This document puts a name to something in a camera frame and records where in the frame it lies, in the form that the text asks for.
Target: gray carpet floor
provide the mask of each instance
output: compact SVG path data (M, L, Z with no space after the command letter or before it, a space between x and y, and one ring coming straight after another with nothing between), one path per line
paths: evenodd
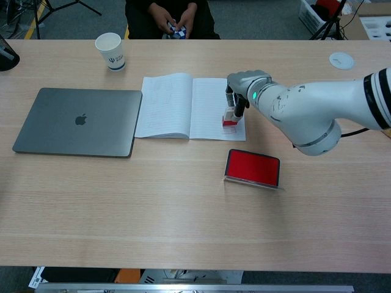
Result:
M372 2L390 2L373 0ZM52 0L54 7L68 0ZM41 27L42 39L95 39L111 31L124 36L125 0L84 0L103 15L80 4L55 12ZM307 40L310 32L298 19L299 0L210 0L216 32L224 39ZM24 17L25 26L29 17ZM26 289L31 267L0 267L0 293ZM350 284L358 293L390 292L391 275L367 273L245 272L249 284Z

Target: wooden table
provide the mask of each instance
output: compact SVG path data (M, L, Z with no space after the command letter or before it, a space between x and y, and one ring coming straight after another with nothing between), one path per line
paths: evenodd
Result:
M0 73L0 265L391 273L391 140L370 131L307 157L254 109L247 142L136 139L130 159L15 154L42 87L134 89L143 76L262 69L285 84L391 67L388 42L124 41L110 72L93 41L10 41ZM332 52L356 60L333 68ZM360 126L341 121L343 131ZM279 157L280 185L222 180L228 150Z

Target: notebook page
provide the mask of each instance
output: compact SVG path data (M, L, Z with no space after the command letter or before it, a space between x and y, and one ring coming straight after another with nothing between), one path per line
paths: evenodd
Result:
M175 73L145 77L136 137L188 138L190 135L192 77Z
M227 107L225 78L193 79L191 110L191 139L246 140L244 117L238 125L222 127L222 116Z

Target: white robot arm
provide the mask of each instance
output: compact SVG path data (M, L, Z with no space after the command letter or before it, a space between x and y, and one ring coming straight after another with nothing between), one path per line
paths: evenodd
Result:
M251 104L309 156L336 146L341 137L336 118L368 129L391 128L391 68L353 81L311 82L290 88L273 82L261 70L230 74L227 83L228 106L235 105L229 120L238 121Z

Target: gray laptop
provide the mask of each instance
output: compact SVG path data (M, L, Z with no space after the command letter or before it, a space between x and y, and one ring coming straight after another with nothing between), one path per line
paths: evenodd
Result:
M41 89L12 150L128 157L141 98L133 90Z

